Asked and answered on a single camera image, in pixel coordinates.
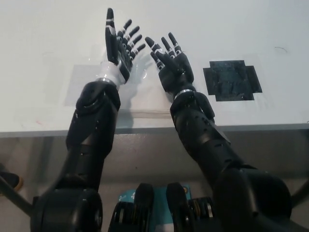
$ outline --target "robotic arm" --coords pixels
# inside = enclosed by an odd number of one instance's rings
[[[129,20],[116,35],[112,9],[106,19],[108,61],[101,74],[88,83],[77,103],[66,139],[68,156],[52,187],[34,202],[32,232],[97,232],[102,224],[102,203],[98,194],[104,159],[112,149],[117,113],[118,89],[129,79],[132,61],[145,47],[134,48],[139,27],[124,37]]]
[[[187,56],[172,33],[169,38],[174,49],[161,39],[167,52],[151,38],[145,40],[162,86],[174,98],[170,113],[179,138],[213,190],[213,204],[209,199],[187,202],[179,183],[168,185],[174,231],[308,231],[289,219],[291,195],[283,181],[246,164],[217,129],[207,97],[192,85]]]

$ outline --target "black square marker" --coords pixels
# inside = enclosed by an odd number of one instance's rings
[[[209,95],[217,102],[254,100],[253,93],[262,93],[254,66],[246,66],[243,60],[211,61],[204,68]]]

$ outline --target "white table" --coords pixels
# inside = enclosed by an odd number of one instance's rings
[[[157,42],[172,31],[206,95],[209,61],[241,59],[255,67],[263,93],[254,101],[209,96],[224,130],[309,128],[307,0],[11,0],[0,3],[1,137],[67,133],[74,111],[68,94],[79,95],[68,90],[76,71],[79,84],[95,79],[108,7],[118,29],[132,18]],[[117,132],[173,130],[149,52],[120,89]]]

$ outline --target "black robotic arm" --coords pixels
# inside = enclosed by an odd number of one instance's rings
[[[172,33],[169,38],[174,49],[161,39],[167,52],[151,38],[145,40],[162,86],[174,98],[170,113],[179,138],[213,190],[212,205],[209,199],[187,202],[179,183],[168,185],[174,231],[309,231],[290,220],[291,195],[283,181],[246,164],[218,130],[207,97],[192,85],[186,55]]]

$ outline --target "transparent plastic sheet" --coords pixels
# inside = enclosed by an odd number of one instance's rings
[[[119,116],[130,118],[169,119],[171,101],[164,92],[158,75],[149,75],[155,69],[148,54],[140,54],[132,68],[131,76],[121,85]],[[65,106],[75,106],[83,87],[94,81],[100,72],[100,65],[75,65],[70,78]]]

